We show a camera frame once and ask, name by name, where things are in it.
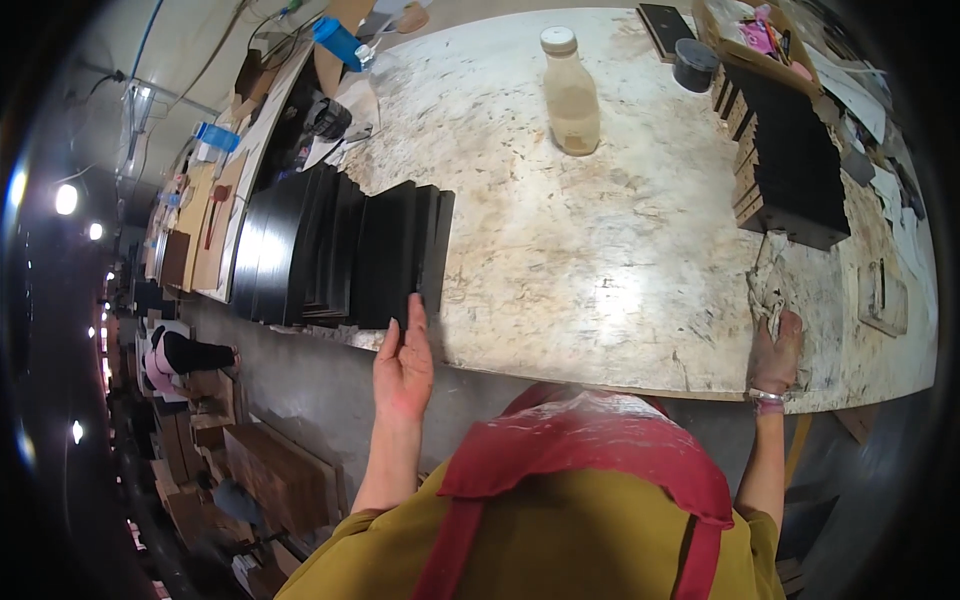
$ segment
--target blue hose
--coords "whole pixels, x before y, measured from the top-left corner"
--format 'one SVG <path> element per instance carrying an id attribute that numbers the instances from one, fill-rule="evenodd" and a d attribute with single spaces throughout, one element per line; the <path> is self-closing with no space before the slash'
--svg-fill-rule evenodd
<path id="1" fill-rule="evenodd" d="M 150 20 L 147 21 L 147 29 L 143 32 L 143 37 L 140 39 L 140 47 L 136 50 L 136 58 L 133 59 L 133 68 L 130 70 L 130 80 L 133 80 L 133 77 L 136 75 L 136 67 L 140 65 L 140 57 L 143 56 L 143 48 L 147 45 L 147 38 L 150 37 L 150 30 L 154 27 L 154 21 L 156 20 L 156 14 L 160 12 L 160 5 L 163 4 L 163 0 L 156 0 L 156 6 L 154 6 L 154 11 L 150 14 Z M 130 144 L 127 149 L 127 160 L 133 158 L 133 146 L 136 143 L 136 134 L 133 132 L 133 90 L 128 87 L 127 89 L 127 104 L 130 105 Z"/>
<path id="2" fill-rule="evenodd" d="M 156 14 L 160 12 L 160 5 L 163 4 L 163 0 L 156 0 L 156 6 L 154 6 L 154 11 L 150 15 L 150 20 L 147 21 L 147 29 L 143 32 L 143 38 L 140 40 L 140 47 L 136 50 L 136 58 L 133 59 L 133 69 L 130 70 L 130 78 L 136 76 L 136 67 L 140 65 L 140 57 L 143 56 L 143 47 L 147 45 L 147 37 L 150 37 L 150 30 L 154 27 L 154 21 L 156 20 Z"/>

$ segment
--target hand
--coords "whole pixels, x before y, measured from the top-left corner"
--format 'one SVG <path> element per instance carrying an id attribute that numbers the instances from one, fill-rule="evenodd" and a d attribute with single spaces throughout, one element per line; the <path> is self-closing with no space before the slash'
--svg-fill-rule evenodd
<path id="1" fill-rule="evenodd" d="M 373 402 L 378 415 L 419 424 L 433 391 L 433 358 L 420 294 L 410 295 L 407 320 L 409 328 L 401 343 L 400 325 L 390 319 L 387 335 L 373 359 Z"/>
<path id="2" fill-rule="evenodd" d="M 804 345 L 804 322 L 789 310 L 780 313 L 780 336 L 774 344 L 767 318 L 760 318 L 750 358 L 750 386 L 768 394 L 783 394 L 797 380 L 797 362 Z"/>

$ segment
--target red apron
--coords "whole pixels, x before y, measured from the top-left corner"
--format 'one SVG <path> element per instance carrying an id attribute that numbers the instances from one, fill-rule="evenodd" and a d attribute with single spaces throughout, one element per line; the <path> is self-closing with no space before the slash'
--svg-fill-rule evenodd
<path id="1" fill-rule="evenodd" d="M 437 492 L 452 501 L 414 600 L 453 598 L 487 499 L 527 475 L 583 468 L 649 481 L 696 517 L 674 597 L 707 600 L 720 532 L 733 527 L 723 472 L 689 433 L 636 396 L 547 383 L 531 386 L 496 419 L 474 423 L 453 454 Z"/>

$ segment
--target white bottle cap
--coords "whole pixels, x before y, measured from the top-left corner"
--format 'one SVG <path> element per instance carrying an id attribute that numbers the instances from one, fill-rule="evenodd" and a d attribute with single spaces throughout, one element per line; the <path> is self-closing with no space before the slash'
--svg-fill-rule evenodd
<path id="1" fill-rule="evenodd" d="M 577 37 L 568 27 L 548 27 L 540 33 L 540 47 L 549 55 L 566 56 L 577 51 Z"/>
<path id="2" fill-rule="evenodd" d="M 353 51 L 353 55 L 360 60 L 366 60 L 373 56 L 373 49 L 367 44 L 360 44 L 357 49 Z"/>

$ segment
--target black container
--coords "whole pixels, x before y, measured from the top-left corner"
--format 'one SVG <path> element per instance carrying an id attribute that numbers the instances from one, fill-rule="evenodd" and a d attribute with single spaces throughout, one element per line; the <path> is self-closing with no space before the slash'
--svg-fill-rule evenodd
<path id="1" fill-rule="evenodd" d="M 328 142 L 335 142 L 344 136 L 352 121 L 353 116 L 343 105 L 330 98 L 323 98 L 306 113 L 303 131 Z"/>
<path id="2" fill-rule="evenodd" d="M 677 59 L 673 63 L 673 78 L 677 83 L 697 93 L 710 88 L 713 72 L 720 59 L 706 44 L 696 39 L 678 39 L 675 48 Z"/>

